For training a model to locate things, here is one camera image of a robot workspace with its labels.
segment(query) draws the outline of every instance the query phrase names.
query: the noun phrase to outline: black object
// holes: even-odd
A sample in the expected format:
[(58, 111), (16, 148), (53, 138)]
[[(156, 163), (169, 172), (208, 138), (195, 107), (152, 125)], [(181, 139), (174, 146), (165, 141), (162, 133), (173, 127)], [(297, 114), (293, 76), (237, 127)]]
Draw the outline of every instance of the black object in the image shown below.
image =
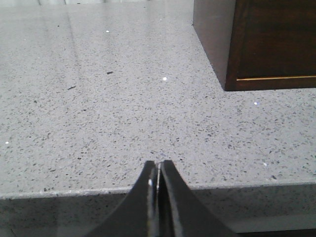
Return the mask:
[(116, 210), (85, 237), (238, 237), (185, 184), (171, 160), (147, 161)]

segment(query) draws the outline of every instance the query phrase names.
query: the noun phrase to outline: wooden cabinet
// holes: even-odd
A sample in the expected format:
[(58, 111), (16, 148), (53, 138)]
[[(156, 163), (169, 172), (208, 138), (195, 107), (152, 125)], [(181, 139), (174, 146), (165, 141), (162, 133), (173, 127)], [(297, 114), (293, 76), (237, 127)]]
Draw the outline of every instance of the wooden cabinet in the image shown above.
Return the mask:
[(195, 0), (194, 28), (225, 90), (316, 87), (316, 0)]

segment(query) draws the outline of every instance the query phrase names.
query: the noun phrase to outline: speckled countertop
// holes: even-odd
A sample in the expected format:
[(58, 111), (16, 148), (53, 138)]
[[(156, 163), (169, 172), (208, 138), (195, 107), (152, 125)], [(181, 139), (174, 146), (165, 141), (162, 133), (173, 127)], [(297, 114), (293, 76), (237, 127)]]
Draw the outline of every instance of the speckled countertop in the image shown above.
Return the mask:
[(192, 18), (192, 0), (0, 8), (0, 198), (128, 190), (164, 159), (195, 189), (315, 183), (316, 89), (224, 92)]

